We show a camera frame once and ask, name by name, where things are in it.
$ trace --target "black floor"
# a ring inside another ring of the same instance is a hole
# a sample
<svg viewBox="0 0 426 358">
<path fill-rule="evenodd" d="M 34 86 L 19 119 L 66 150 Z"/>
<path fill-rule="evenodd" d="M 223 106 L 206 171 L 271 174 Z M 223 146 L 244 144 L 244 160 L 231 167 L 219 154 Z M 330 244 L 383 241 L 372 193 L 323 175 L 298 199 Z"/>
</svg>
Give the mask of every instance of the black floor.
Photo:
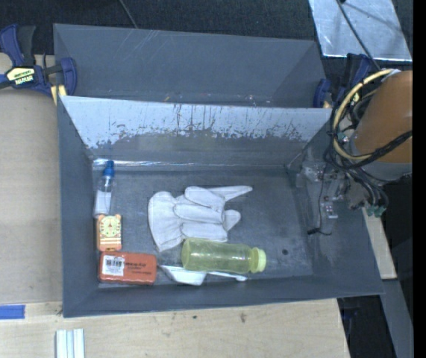
<svg viewBox="0 0 426 358">
<path fill-rule="evenodd" d="M 314 40 L 316 35 L 307 0 L 124 1 L 140 28 L 304 40 Z M 413 54 L 413 0 L 392 1 Z M 12 23 L 36 25 L 38 31 L 33 46 L 36 54 L 53 54 L 52 24 L 55 22 L 131 26 L 117 0 L 0 0 L 0 30 Z M 324 59 L 323 64 L 329 78 L 341 75 L 345 68 L 345 61 L 341 59 Z M 410 255 L 403 253 L 411 246 L 411 187 L 411 181 L 405 181 L 386 188 L 391 204 L 383 220 L 413 317 L 411 248 Z M 339 303 L 344 312 L 345 329 L 350 333 L 353 357 L 395 356 L 378 297 L 352 298 Z"/>
</svg>

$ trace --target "yellow bottle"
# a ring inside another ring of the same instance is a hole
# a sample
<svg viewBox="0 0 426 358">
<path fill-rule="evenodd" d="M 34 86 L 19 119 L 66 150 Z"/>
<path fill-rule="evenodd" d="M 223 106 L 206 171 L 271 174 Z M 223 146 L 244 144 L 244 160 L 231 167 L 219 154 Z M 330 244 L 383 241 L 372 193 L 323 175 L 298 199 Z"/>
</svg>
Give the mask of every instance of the yellow bottle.
<svg viewBox="0 0 426 358">
<path fill-rule="evenodd" d="M 244 244 L 190 238 L 183 244 L 181 261 L 189 271 L 258 273 L 266 268 L 266 252 Z"/>
</svg>

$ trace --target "clear plastic bottle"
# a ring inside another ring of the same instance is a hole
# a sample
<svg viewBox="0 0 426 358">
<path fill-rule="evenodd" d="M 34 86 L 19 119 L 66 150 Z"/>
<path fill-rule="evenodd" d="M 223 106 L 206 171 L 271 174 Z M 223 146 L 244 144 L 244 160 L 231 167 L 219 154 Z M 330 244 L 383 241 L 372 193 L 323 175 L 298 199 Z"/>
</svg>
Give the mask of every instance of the clear plastic bottle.
<svg viewBox="0 0 426 358">
<path fill-rule="evenodd" d="M 181 261 L 189 271 L 258 273 L 266 267 L 266 252 L 244 244 L 189 238 L 183 244 Z"/>
<path fill-rule="evenodd" d="M 115 177 L 114 162 L 107 161 L 103 174 L 98 181 L 95 196 L 95 207 L 93 208 L 93 217 L 98 218 L 101 214 L 110 213 L 111 195 L 113 192 L 113 179 Z"/>
</svg>

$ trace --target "wooden table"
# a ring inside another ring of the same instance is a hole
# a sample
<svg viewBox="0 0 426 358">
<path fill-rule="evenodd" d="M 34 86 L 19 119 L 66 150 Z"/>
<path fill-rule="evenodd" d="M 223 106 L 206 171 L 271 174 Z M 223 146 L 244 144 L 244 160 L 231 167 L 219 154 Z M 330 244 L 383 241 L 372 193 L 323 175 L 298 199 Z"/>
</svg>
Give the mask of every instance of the wooden table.
<svg viewBox="0 0 426 358">
<path fill-rule="evenodd" d="M 0 71 L 9 65 L 0 54 Z M 367 222 L 382 278 L 395 278 L 380 220 Z M 0 321 L 0 357 L 53 357 L 55 331 L 76 328 L 88 358 L 350 356 L 334 299 L 86 318 L 61 310 L 61 302 L 27 304 L 25 319 Z"/>
</svg>

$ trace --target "work glove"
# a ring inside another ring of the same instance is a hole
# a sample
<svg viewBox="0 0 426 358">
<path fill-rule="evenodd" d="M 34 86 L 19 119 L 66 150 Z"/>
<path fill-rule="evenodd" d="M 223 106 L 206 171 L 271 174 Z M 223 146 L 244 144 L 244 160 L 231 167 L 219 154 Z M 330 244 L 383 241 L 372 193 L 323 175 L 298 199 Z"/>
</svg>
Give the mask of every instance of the work glove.
<svg viewBox="0 0 426 358">
<path fill-rule="evenodd" d="M 148 203 L 148 223 L 158 250 L 173 248 L 187 237 L 226 242 L 241 214 L 225 210 L 225 203 L 250 191 L 250 186 L 190 186 L 177 198 L 170 192 L 157 192 Z"/>
</svg>

